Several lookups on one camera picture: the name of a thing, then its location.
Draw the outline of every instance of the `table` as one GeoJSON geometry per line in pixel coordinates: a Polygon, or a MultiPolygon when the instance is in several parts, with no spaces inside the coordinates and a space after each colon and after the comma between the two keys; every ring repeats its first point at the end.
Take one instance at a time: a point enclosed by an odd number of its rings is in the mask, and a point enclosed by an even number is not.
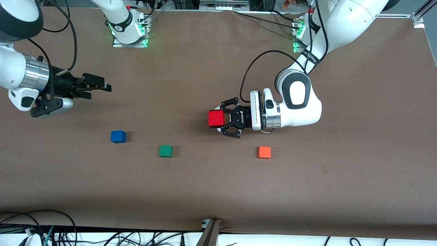
{"type": "MultiPolygon", "coordinates": [[[[46,28],[65,24],[55,8],[43,13],[46,28]]],[[[33,119],[0,90],[0,210],[59,209],[82,226],[190,230],[217,217],[244,233],[436,238],[437,69],[411,20],[377,19],[327,55],[310,75],[323,104],[318,123],[232,139],[208,128],[208,110],[238,95],[258,54],[291,53],[289,29],[231,11],[165,11],[148,48],[124,49],[111,47],[100,10],[71,16],[73,75],[103,76],[113,91],[33,119]],[[113,130],[130,141],[111,143],[113,130]],[[162,144],[174,158],[158,156],[162,144]],[[261,145],[272,147],[270,160],[256,159],[261,145]]],[[[69,67],[69,29],[34,40],[52,64],[69,67]]],[[[26,40],[15,47],[41,54],[26,40]]],[[[273,88],[290,63],[261,58],[243,94],[273,88]]]]}

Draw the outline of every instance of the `power cord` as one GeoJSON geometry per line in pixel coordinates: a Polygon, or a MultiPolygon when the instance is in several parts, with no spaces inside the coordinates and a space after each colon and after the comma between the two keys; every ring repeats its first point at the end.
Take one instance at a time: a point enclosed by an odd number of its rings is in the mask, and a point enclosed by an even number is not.
{"type": "Polygon", "coordinates": [[[284,19],[286,19],[286,20],[288,20],[288,21],[294,21],[293,19],[288,18],[287,16],[281,14],[279,11],[276,11],[276,10],[274,10],[274,9],[270,10],[269,12],[277,13],[279,16],[281,16],[282,18],[284,18],[284,19]]]}
{"type": "Polygon", "coordinates": [[[68,23],[70,24],[71,27],[71,31],[73,32],[73,41],[74,41],[74,57],[73,57],[73,62],[71,64],[71,66],[59,73],[56,74],[56,76],[60,76],[62,74],[68,73],[70,72],[73,68],[74,65],[76,64],[76,60],[77,60],[77,37],[76,37],[76,30],[74,29],[73,23],[71,22],[70,17],[67,15],[67,13],[65,13],[64,10],[62,10],[61,7],[59,7],[58,4],[56,4],[53,0],[47,0],[48,2],[50,2],[51,4],[53,4],[59,11],[61,11],[61,13],[65,16],[65,18],[67,18],[68,23]]]}
{"type": "Polygon", "coordinates": [[[25,238],[18,246],[25,246],[29,237],[25,238]]]}
{"type": "Polygon", "coordinates": [[[45,50],[39,45],[37,44],[35,41],[33,41],[32,39],[28,39],[29,42],[33,43],[36,47],[38,47],[39,50],[41,50],[41,52],[44,54],[45,56],[45,60],[47,61],[48,65],[51,65],[52,63],[50,62],[49,56],[47,55],[47,53],[45,52],[45,50]]]}
{"type": "MultiPolygon", "coordinates": [[[[352,237],[352,238],[349,239],[349,244],[350,244],[350,246],[355,246],[355,245],[352,243],[353,241],[357,242],[357,243],[358,243],[358,246],[361,246],[360,241],[359,241],[358,239],[354,238],[354,237],[352,237]]],[[[388,241],[388,238],[384,239],[384,242],[382,243],[382,246],[385,246],[385,244],[387,243],[387,241],[388,241]]]]}
{"type": "MultiPolygon", "coordinates": [[[[65,5],[67,6],[68,17],[70,17],[70,8],[68,7],[68,2],[67,2],[67,0],[65,0],[65,5]]],[[[67,24],[66,24],[62,29],[60,29],[60,30],[55,30],[55,31],[53,31],[53,30],[45,29],[44,27],[43,27],[42,29],[43,29],[44,31],[47,31],[47,32],[62,32],[62,31],[64,31],[65,29],[67,29],[68,25],[69,25],[69,22],[67,21],[67,24]]]]}
{"type": "Polygon", "coordinates": [[[325,25],[323,24],[322,16],[320,14],[319,1],[318,0],[316,0],[316,8],[317,8],[317,14],[318,14],[319,20],[320,20],[320,25],[322,26],[323,35],[325,36],[325,42],[326,42],[325,53],[322,56],[322,58],[320,59],[320,60],[323,60],[325,58],[326,54],[328,53],[328,36],[326,35],[325,25]]]}
{"type": "Polygon", "coordinates": [[[261,18],[258,18],[258,17],[255,17],[255,16],[251,16],[251,15],[248,15],[248,14],[243,14],[243,13],[239,13],[239,12],[234,12],[234,13],[242,15],[242,16],[246,16],[246,17],[249,17],[249,18],[257,19],[257,20],[260,20],[260,21],[265,21],[265,22],[269,22],[269,23],[272,23],[272,24],[276,24],[276,25],[279,25],[279,26],[285,26],[285,27],[292,28],[292,29],[299,29],[298,27],[289,26],[289,25],[278,23],[278,22],[261,19],[261,18]]]}
{"type": "Polygon", "coordinates": [[[263,55],[265,55],[265,54],[267,54],[267,53],[281,53],[281,54],[283,54],[283,55],[286,55],[286,56],[288,56],[290,59],[292,59],[294,62],[296,62],[301,68],[302,68],[302,70],[304,71],[304,73],[306,74],[306,75],[308,75],[307,73],[306,73],[306,71],[305,71],[305,69],[304,69],[304,67],[296,60],[296,58],[294,58],[294,57],[292,57],[292,56],[290,56],[289,54],[287,54],[287,53],[285,53],[285,52],[283,52],[283,51],[280,51],[280,50],[268,50],[268,51],[266,51],[266,52],[263,52],[263,53],[261,53],[259,56],[257,56],[251,63],[250,63],[250,65],[249,65],[249,67],[247,68],[247,70],[246,70],[246,73],[244,74],[244,77],[243,77],[243,81],[241,82],[241,87],[240,87],[240,99],[241,99],[241,101],[243,101],[243,102],[246,102],[246,103],[250,103],[250,101],[247,101],[247,100],[244,100],[243,99],[243,97],[242,97],[242,92],[243,92],[243,86],[244,86],[244,81],[246,80],[246,76],[247,76],[247,73],[249,72],[249,70],[250,70],[250,68],[252,67],[252,65],[260,58],[260,57],[262,57],[263,55]]]}
{"type": "Polygon", "coordinates": [[[40,227],[39,223],[35,220],[35,218],[33,218],[30,215],[32,213],[41,213],[41,212],[54,212],[54,213],[61,214],[61,215],[65,216],[65,217],[67,217],[68,220],[70,220],[71,224],[73,225],[73,229],[74,229],[74,233],[75,233],[74,246],[76,246],[76,244],[77,244],[77,229],[76,229],[76,224],[74,223],[74,220],[68,214],[66,214],[66,213],[64,213],[62,211],[59,211],[59,210],[40,209],[40,210],[33,210],[33,211],[25,212],[25,213],[15,212],[15,211],[0,212],[0,215],[2,215],[2,214],[14,214],[14,215],[12,215],[12,216],[10,216],[10,217],[0,221],[0,224],[4,223],[6,221],[9,221],[9,220],[11,220],[13,218],[16,218],[18,216],[25,215],[25,216],[29,217],[31,220],[33,220],[33,222],[38,226],[39,235],[40,235],[40,238],[41,238],[41,245],[44,245],[44,236],[42,235],[41,227],[40,227]]]}
{"type": "Polygon", "coordinates": [[[155,10],[155,8],[152,8],[152,11],[150,11],[150,13],[146,17],[144,17],[143,19],[140,19],[139,21],[143,21],[143,20],[149,18],[149,16],[152,15],[154,10],[155,10]]]}
{"type": "MultiPolygon", "coordinates": [[[[311,5],[308,7],[308,30],[309,30],[309,53],[312,52],[312,29],[311,29],[311,5]]],[[[305,61],[305,71],[306,65],[308,64],[308,58],[305,61]]]]}
{"type": "Polygon", "coordinates": [[[185,237],[184,234],[182,233],[182,235],[180,236],[180,246],[185,246],[185,237]]]}
{"type": "Polygon", "coordinates": [[[328,244],[328,241],[329,241],[330,238],[331,238],[330,236],[326,238],[326,241],[325,241],[325,243],[323,244],[323,246],[326,246],[326,245],[328,244]]]}

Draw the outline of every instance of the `metal bracket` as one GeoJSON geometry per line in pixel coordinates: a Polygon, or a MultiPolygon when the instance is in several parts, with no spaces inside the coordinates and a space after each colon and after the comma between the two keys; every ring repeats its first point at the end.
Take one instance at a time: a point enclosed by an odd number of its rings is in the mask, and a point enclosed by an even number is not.
{"type": "Polygon", "coordinates": [[[202,236],[196,246],[217,246],[217,238],[219,236],[219,219],[211,219],[208,226],[203,231],[202,236]]]}
{"type": "Polygon", "coordinates": [[[140,23],[142,27],[139,28],[139,32],[144,32],[144,36],[140,37],[136,42],[133,42],[131,44],[124,44],[119,42],[114,34],[114,40],[112,41],[112,47],[119,47],[119,48],[147,48],[149,43],[149,33],[150,33],[150,26],[152,22],[152,14],[149,15],[143,22],[140,23]]]}
{"type": "Polygon", "coordinates": [[[413,13],[411,19],[413,20],[414,28],[425,28],[425,25],[423,24],[423,18],[416,19],[416,16],[413,13]]]}
{"type": "Polygon", "coordinates": [[[412,14],[411,18],[413,19],[414,28],[425,28],[425,25],[423,24],[423,16],[436,4],[437,0],[428,0],[412,14]]]}

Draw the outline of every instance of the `cable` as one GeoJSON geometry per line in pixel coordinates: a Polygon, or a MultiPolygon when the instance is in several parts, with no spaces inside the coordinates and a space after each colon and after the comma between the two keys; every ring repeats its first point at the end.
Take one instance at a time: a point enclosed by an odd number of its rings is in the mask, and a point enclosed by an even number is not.
{"type": "Polygon", "coordinates": [[[263,130],[260,130],[260,131],[261,131],[262,133],[265,133],[265,134],[271,134],[273,130],[274,130],[274,128],[272,128],[269,132],[265,132],[265,131],[263,131],[263,130]]]}
{"type": "Polygon", "coordinates": [[[325,243],[323,244],[323,246],[326,246],[326,245],[328,244],[328,241],[329,241],[330,238],[331,238],[331,237],[329,236],[329,237],[326,239],[326,241],[325,241],[325,243]]]}
{"type": "Polygon", "coordinates": [[[59,73],[57,73],[57,76],[60,76],[62,74],[65,74],[69,71],[71,71],[74,68],[74,65],[76,64],[76,60],[77,60],[77,37],[76,37],[76,30],[74,29],[73,23],[71,22],[70,17],[64,12],[64,10],[62,10],[61,7],[59,7],[59,5],[57,5],[53,0],[47,0],[49,1],[51,4],[53,4],[59,11],[61,11],[61,13],[65,16],[65,18],[67,18],[68,23],[70,23],[70,27],[71,27],[71,31],[73,32],[73,41],[74,41],[74,57],[73,57],[73,62],[71,63],[71,66],[69,68],[67,68],[64,71],[61,71],[59,73]]]}
{"type": "Polygon", "coordinates": [[[152,11],[150,11],[150,13],[146,17],[144,17],[143,19],[140,19],[139,21],[143,21],[143,20],[149,18],[149,16],[152,15],[154,10],[155,10],[155,8],[152,8],[152,11]]]}
{"type": "Polygon", "coordinates": [[[265,21],[265,22],[273,23],[273,24],[276,24],[276,25],[279,25],[279,26],[285,26],[285,27],[289,27],[289,28],[292,28],[292,29],[299,29],[298,27],[293,27],[293,26],[277,23],[277,22],[274,22],[274,21],[264,20],[264,19],[261,19],[261,18],[255,17],[255,16],[251,16],[251,15],[248,15],[248,14],[243,14],[243,13],[238,13],[238,12],[234,12],[234,13],[239,14],[239,15],[243,15],[243,16],[246,16],[246,17],[250,17],[250,18],[253,18],[253,19],[257,19],[257,20],[260,20],[260,21],[265,21]]]}
{"type": "MultiPolygon", "coordinates": [[[[33,210],[33,211],[25,212],[25,213],[15,212],[15,211],[0,212],[0,214],[6,214],[6,213],[7,214],[15,214],[15,215],[10,216],[9,218],[4,219],[3,221],[0,222],[0,224],[5,222],[5,221],[8,221],[10,219],[13,219],[15,217],[21,216],[21,215],[26,215],[28,217],[31,217],[29,214],[31,214],[31,213],[39,213],[39,212],[54,212],[54,213],[62,214],[65,217],[67,217],[70,220],[70,222],[71,222],[71,224],[73,225],[73,228],[74,228],[74,233],[75,233],[75,241],[74,241],[75,243],[74,243],[74,246],[76,246],[76,244],[77,244],[76,224],[74,223],[74,220],[68,214],[66,214],[66,213],[64,213],[62,211],[58,211],[58,210],[54,210],[54,209],[40,209],[40,210],[33,210]]],[[[33,217],[31,217],[31,218],[38,225],[38,228],[39,228],[38,222],[33,217]]]]}
{"type": "Polygon", "coordinates": [[[25,238],[18,246],[25,246],[28,239],[29,237],[25,238]]]}
{"type": "MultiPolygon", "coordinates": [[[[308,7],[308,30],[309,30],[309,53],[312,52],[312,29],[311,29],[311,5],[308,7]]],[[[306,65],[308,64],[309,58],[306,58],[305,61],[305,72],[306,72],[306,65]]]]}
{"type": "MultiPolygon", "coordinates": [[[[65,5],[67,6],[68,17],[70,17],[70,8],[68,7],[68,2],[67,2],[67,0],[65,0],[65,5]]],[[[67,24],[64,26],[64,28],[62,28],[62,29],[60,29],[60,30],[55,30],[55,31],[53,31],[53,30],[45,29],[44,27],[43,27],[42,29],[43,29],[44,31],[47,31],[47,32],[62,32],[62,31],[64,31],[65,29],[67,29],[68,25],[69,25],[69,22],[67,21],[67,24]]]]}
{"type": "Polygon", "coordinates": [[[120,241],[120,242],[118,242],[117,243],[117,245],[116,246],[120,246],[124,241],[126,241],[126,239],[128,238],[128,237],[130,237],[132,234],[134,234],[135,233],[135,231],[134,232],[131,232],[129,235],[127,235],[122,241],[120,241]]]}
{"type": "Polygon", "coordinates": [[[39,50],[41,50],[41,52],[44,54],[45,59],[47,60],[47,64],[51,65],[52,63],[50,62],[49,56],[47,55],[47,53],[45,52],[45,50],[39,45],[37,44],[35,41],[33,41],[32,39],[28,39],[31,43],[33,43],[36,47],[38,47],[39,50]]]}
{"type": "Polygon", "coordinates": [[[264,0],[260,3],[260,5],[258,6],[258,8],[255,9],[255,11],[258,11],[258,10],[261,8],[261,5],[263,5],[263,3],[264,3],[264,0]]]}
{"type": "Polygon", "coordinates": [[[43,245],[44,244],[44,239],[43,239],[43,235],[42,235],[42,230],[41,230],[41,227],[40,227],[40,224],[38,223],[38,221],[36,221],[36,219],[33,217],[33,216],[31,216],[29,213],[21,213],[21,212],[15,212],[15,211],[11,211],[11,212],[0,212],[0,214],[6,214],[6,213],[12,213],[12,214],[18,214],[18,215],[12,215],[12,216],[10,216],[10,217],[8,217],[8,218],[6,218],[6,219],[4,219],[4,220],[2,220],[2,221],[0,221],[0,224],[2,224],[2,223],[4,223],[4,222],[6,222],[6,221],[9,221],[9,220],[11,220],[11,219],[13,219],[13,218],[15,218],[15,217],[17,217],[17,216],[19,216],[19,215],[25,215],[25,216],[27,216],[27,217],[29,217],[35,224],[36,224],[36,226],[37,226],[37,234],[38,234],[38,236],[40,237],[40,239],[41,239],[41,245],[43,245]]]}
{"type": "Polygon", "coordinates": [[[243,77],[243,81],[241,82],[241,87],[240,87],[240,99],[241,99],[241,101],[243,101],[243,102],[247,102],[247,103],[250,103],[250,101],[247,101],[247,100],[244,100],[243,99],[243,97],[242,97],[242,92],[243,92],[243,86],[244,86],[244,81],[246,80],[246,76],[247,76],[247,73],[249,72],[249,70],[250,70],[250,68],[252,67],[252,65],[261,57],[261,56],[263,56],[263,55],[265,55],[265,54],[267,54],[267,53],[272,53],[272,52],[275,52],[275,53],[281,53],[281,54],[283,54],[283,55],[286,55],[286,56],[288,56],[290,59],[292,59],[294,62],[296,62],[301,68],[302,68],[302,70],[304,71],[304,73],[306,74],[306,75],[308,75],[307,73],[306,73],[306,71],[305,71],[305,69],[304,69],[304,67],[296,60],[296,58],[294,58],[294,57],[292,57],[292,56],[290,56],[289,54],[287,54],[287,53],[285,53],[285,52],[283,52],[283,51],[280,51],[280,50],[268,50],[268,51],[266,51],[266,52],[263,52],[263,53],[261,53],[259,56],[257,56],[251,63],[250,63],[250,65],[249,65],[249,67],[247,68],[247,70],[246,70],[246,73],[244,74],[244,77],[243,77]]]}
{"type": "Polygon", "coordinates": [[[282,18],[284,18],[288,21],[294,21],[293,19],[286,17],[285,15],[281,14],[279,11],[276,11],[274,9],[270,10],[269,12],[277,13],[279,16],[281,16],[282,18]]]}
{"type": "Polygon", "coordinates": [[[361,246],[360,241],[359,241],[358,239],[354,238],[354,237],[351,237],[351,238],[349,239],[349,244],[350,244],[350,246],[355,246],[355,245],[352,243],[352,241],[354,241],[354,240],[358,243],[358,246],[361,246]]]}
{"type": "Polygon", "coordinates": [[[317,8],[317,14],[319,16],[320,25],[322,26],[323,35],[325,36],[325,42],[326,42],[326,50],[325,54],[322,56],[320,60],[323,60],[328,53],[328,36],[326,35],[325,25],[323,24],[322,16],[320,15],[320,9],[319,9],[319,1],[316,0],[316,8],[317,8]]]}
{"type": "Polygon", "coordinates": [[[52,231],[53,231],[53,227],[55,227],[54,225],[52,225],[52,227],[50,228],[50,231],[49,231],[49,233],[47,234],[47,238],[45,239],[45,242],[44,242],[44,246],[47,246],[48,245],[48,243],[49,243],[49,238],[50,238],[50,235],[52,234],[52,231]]]}
{"type": "Polygon", "coordinates": [[[117,232],[117,233],[115,233],[114,235],[112,235],[112,237],[110,237],[107,241],[106,241],[106,243],[103,245],[103,246],[106,246],[106,245],[108,245],[109,244],[109,242],[111,241],[111,240],[113,240],[116,236],[118,236],[120,233],[119,232],[117,232]]]}

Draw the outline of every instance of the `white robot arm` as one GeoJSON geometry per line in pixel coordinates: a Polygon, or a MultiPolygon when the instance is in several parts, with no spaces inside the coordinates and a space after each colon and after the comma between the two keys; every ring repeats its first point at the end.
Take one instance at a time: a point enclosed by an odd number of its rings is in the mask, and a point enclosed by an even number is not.
{"type": "Polygon", "coordinates": [[[105,14],[114,37],[123,44],[131,44],[145,35],[144,13],[127,9],[123,0],[91,0],[105,14]]]}
{"type": "MultiPolygon", "coordinates": [[[[312,48],[308,45],[297,58],[297,62],[276,76],[274,85],[282,100],[276,102],[270,89],[265,88],[263,99],[260,91],[250,92],[250,107],[239,105],[238,98],[224,101],[217,109],[230,114],[230,122],[218,130],[225,136],[240,138],[241,130],[246,127],[262,130],[316,123],[322,114],[322,103],[314,93],[307,74],[320,63],[326,53],[360,36],[383,10],[387,2],[388,0],[324,0],[318,6],[318,10],[321,11],[322,17],[320,25],[325,30],[320,28],[313,36],[312,48]],[[307,60],[308,64],[304,71],[301,65],[307,60]],[[235,109],[226,108],[232,104],[236,105],[235,109]],[[233,133],[226,131],[230,127],[235,127],[238,131],[233,133]]],[[[313,13],[313,16],[315,15],[319,16],[318,11],[313,13]]]]}
{"type": "MultiPolygon", "coordinates": [[[[144,35],[143,13],[128,10],[123,0],[92,1],[104,12],[119,42],[133,43],[144,35]]],[[[14,50],[14,42],[36,36],[42,27],[36,0],[0,0],[0,86],[8,89],[9,99],[19,110],[45,118],[72,108],[73,98],[91,99],[87,91],[111,91],[102,77],[62,74],[63,69],[43,62],[42,57],[36,59],[14,50]],[[50,93],[59,98],[48,99],[50,93]]]]}

